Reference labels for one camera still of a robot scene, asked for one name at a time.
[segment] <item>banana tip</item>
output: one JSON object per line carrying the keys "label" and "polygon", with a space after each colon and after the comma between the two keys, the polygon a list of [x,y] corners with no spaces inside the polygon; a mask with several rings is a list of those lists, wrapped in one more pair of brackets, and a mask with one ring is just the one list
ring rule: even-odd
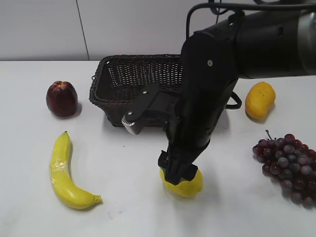
{"label": "banana tip", "polygon": [[95,196],[94,200],[95,200],[95,203],[102,203],[103,202],[101,196]]}

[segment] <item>yellow mango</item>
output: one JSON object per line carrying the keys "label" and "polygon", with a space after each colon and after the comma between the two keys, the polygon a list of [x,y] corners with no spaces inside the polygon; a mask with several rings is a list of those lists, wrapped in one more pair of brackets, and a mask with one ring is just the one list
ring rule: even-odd
{"label": "yellow mango", "polygon": [[255,84],[249,91],[245,108],[253,119],[262,120],[276,100],[276,92],[272,86],[264,81]]}

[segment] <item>white wall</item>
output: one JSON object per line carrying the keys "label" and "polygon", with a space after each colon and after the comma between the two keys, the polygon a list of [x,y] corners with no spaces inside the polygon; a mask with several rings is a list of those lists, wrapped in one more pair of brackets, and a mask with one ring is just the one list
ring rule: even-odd
{"label": "white wall", "polygon": [[[187,12],[206,0],[78,0],[91,60],[112,54],[180,53]],[[192,29],[215,23],[209,9],[195,13]]]}
{"label": "white wall", "polygon": [[[180,53],[188,10],[206,0],[78,0],[91,60]],[[216,17],[203,9],[191,31]],[[0,60],[87,60],[76,0],[0,0]]]}
{"label": "white wall", "polygon": [[87,60],[75,0],[0,0],[0,60]]}

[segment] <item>grape stem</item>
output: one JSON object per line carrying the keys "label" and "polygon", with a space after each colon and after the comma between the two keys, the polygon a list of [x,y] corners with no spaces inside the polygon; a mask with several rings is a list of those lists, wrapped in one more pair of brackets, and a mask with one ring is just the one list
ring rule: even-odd
{"label": "grape stem", "polygon": [[267,133],[268,137],[270,138],[270,140],[272,141],[273,139],[272,139],[272,137],[269,134],[269,130],[266,130],[266,133]]}

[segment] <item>lemon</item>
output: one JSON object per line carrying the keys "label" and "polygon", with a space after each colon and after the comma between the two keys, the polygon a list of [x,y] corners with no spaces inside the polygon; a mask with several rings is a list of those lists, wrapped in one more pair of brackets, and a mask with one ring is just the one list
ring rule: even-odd
{"label": "lemon", "polygon": [[160,177],[163,181],[163,184],[172,192],[176,193],[185,198],[191,198],[195,196],[198,192],[203,189],[203,176],[200,170],[197,170],[197,173],[193,180],[191,181],[182,181],[178,185],[173,185],[164,179],[164,172],[160,169]]}

